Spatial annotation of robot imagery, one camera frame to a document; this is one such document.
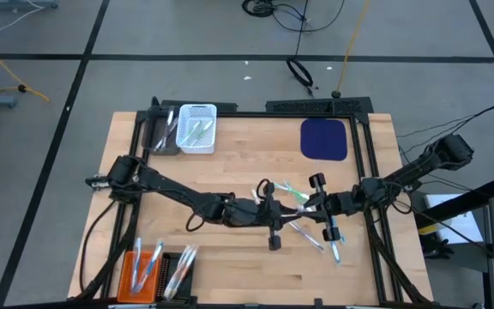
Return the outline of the orange perforated plastic basket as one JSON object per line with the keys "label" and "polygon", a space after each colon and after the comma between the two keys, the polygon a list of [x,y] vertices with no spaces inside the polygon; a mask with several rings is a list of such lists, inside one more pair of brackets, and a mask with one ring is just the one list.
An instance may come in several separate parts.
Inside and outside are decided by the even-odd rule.
{"label": "orange perforated plastic basket", "polygon": [[134,252],[132,251],[127,251],[125,254],[119,287],[117,291],[117,302],[126,304],[154,303],[156,300],[156,290],[159,280],[158,277],[160,272],[160,260],[158,259],[156,261],[154,268],[152,269],[143,286],[143,289],[139,293],[133,294],[130,289],[132,282],[134,257]]}

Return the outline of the white perforated plastic basket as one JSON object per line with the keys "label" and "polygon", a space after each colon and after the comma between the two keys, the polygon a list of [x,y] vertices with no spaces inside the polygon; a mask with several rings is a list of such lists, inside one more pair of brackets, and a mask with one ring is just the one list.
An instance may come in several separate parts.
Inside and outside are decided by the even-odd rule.
{"label": "white perforated plastic basket", "polygon": [[[210,120],[213,120],[213,126],[204,136],[204,138],[193,143],[194,138],[203,126]],[[181,143],[190,130],[191,126],[197,121],[202,121],[196,131],[187,141],[186,146]],[[214,152],[217,125],[217,108],[213,104],[186,104],[180,107],[178,114],[178,128],[176,135],[176,144],[187,155],[209,155]]]}

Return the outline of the grey perforated plastic basket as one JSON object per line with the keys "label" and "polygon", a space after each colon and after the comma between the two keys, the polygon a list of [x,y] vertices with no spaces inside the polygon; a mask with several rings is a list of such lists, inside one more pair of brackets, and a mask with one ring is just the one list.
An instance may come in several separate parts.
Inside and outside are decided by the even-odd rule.
{"label": "grey perforated plastic basket", "polygon": [[[171,135],[167,138],[166,148],[162,151],[154,150],[156,144],[164,134],[164,129],[166,127],[166,120],[167,117],[155,117],[155,116],[148,116],[148,118],[146,119],[143,138],[142,138],[142,146],[145,149],[154,153],[155,155],[177,155],[180,152],[180,148],[176,144],[178,125],[175,127]],[[174,116],[173,121],[178,122],[178,117]]]}

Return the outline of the clear plastic bags pile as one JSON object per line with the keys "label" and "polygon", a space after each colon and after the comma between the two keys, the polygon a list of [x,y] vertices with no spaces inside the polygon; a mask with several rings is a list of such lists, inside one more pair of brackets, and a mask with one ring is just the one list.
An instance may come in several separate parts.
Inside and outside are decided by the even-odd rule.
{"label": "clear plastic bags pile", "polygon": [[299,224],[295,223],[294,221],[290,221],[288,223],[290,227],[292,227],[297,233],[301,234],[312,246],[314,246],[319,252],[324,253],[325,248],[323,245],[321,245],[317,240],[315,240],[313,237],[309,235],[308,232],[306,232]]}

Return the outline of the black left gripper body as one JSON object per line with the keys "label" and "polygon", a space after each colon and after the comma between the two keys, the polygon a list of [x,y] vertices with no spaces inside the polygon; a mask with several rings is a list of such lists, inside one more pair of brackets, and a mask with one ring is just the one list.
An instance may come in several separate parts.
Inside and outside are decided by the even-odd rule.
{"label": "black left gripper body", "polygon": [[281,230],[280,203],[274,199],[275,191],[272,182],[260,182],[263,195],[260,202],[246,198],[237,198],[234,192],[227,194],[225,201],[225,226],[226,227],[268,227],[268,248],[277,251],[281,248],[281,238],[278,231]]}

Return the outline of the black perforated panel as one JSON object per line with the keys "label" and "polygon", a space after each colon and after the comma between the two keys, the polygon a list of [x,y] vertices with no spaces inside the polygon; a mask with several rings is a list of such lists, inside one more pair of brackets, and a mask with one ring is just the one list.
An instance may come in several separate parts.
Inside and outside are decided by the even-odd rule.
{"label": "black perforated panel", "polygon": [[271,100],[266,103],[265,107],[266,112],[328,114],[332,116],[374,112],[374,108],[369,97]]}

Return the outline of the black beam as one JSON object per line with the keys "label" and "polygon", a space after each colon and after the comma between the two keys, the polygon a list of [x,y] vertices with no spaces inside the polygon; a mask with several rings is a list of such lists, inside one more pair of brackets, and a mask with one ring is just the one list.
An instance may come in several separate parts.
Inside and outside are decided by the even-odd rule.
{"label": "black beam", "polygon": [[494,197],[494,180],[415,215],[417,229],[481,208]]}

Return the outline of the black perforated plastic basket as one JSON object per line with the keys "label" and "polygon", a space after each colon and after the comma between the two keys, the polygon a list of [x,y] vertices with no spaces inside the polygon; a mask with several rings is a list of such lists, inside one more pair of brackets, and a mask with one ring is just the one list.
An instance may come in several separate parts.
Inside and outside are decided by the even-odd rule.
{"label": "black perforated plastic basket", "polygon": [[178,291],[175,296],[171,300],[166,300],[164,297],[166,286],[178,267],[179,258],[180,254],[176,252],[164,252],[162,255],[156,290],[156,301],[158,303],[173,303],[179,305],[188,305],[190,303],[190,298],[192,297],[191,289],[193,272],[196,260],[193,260],[190,264],[184,279],[178,286]]}

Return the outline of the dark blue square mat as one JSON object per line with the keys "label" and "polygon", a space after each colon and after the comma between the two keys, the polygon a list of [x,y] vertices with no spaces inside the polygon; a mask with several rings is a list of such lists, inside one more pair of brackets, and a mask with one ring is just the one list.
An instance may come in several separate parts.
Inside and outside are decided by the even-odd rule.
{"label": "dark blue square mat", "polygon": [[343,161],[347,157],[346,127],[340,120],[308,118],[300,126],[301,153],[312,160]]}

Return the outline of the purple white toothbrush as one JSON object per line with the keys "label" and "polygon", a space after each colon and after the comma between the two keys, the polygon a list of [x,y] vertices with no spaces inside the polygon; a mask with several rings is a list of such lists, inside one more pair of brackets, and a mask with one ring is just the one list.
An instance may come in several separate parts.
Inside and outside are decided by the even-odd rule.
{"label": "purple white toothbrush", "polygon": [[171,124],[165,127],[163,136],[160,138],[154,148],[155,151],[162,151],[166,148],[166,140],[171,135],[177,124],[177,121],[173,121]]}
{"label": "purple white toothbrush", "polygon": [[160,144],[161,148],[166,147],[166,139],[167,139],[169,133],[171,132],[173,119],[174,119],[174,109],[170,109],[168,112],[167,120],[166,120],[166,127],[165,127],[165,131],[164,131],[164,135],[161,138],[161,144]]}

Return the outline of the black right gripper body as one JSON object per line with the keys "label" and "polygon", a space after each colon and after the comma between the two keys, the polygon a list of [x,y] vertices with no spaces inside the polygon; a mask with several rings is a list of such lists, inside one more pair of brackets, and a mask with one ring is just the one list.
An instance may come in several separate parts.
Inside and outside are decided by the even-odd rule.
{"label": "black right gripper body", "polygon": [[336,215],[354,214],[352,193],[346,191],[328,194],[323,188],[325,185],[326,180],[322,173],[310,176],[310,187],[316,192],[324,192],[327,195],[325,203],[318,205],[316,208],[318,210],[325,209],[328,214],[328,219],[315,220],[315,222],[325,223],[325,228],[322,230],[322,236],[325,241],[336,241],[340,239],[340,231],[338,226],[334,223],[334,217]]}

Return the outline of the white paper box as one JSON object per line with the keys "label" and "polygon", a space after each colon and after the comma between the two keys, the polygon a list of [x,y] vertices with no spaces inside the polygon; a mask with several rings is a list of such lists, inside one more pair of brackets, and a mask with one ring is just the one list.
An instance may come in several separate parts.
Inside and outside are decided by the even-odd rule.
{"label": "white paper box", "polygon": [[[428,208],[433,208],[440,203],[447,202],[450,199],[458,197],[459,194],[430,194],[425,195],[425,204]],[[475,243],[483,243],[482,234],[474,219],[472,212],[466,212],[445,221],[445,224],[463,234]],[[447,240],[449,245],[467,244],[468,241],[463,239],[457,233],[453,232],[443,224],[432,225],[423,228],[421,235],[437,236],[440,240]]]}

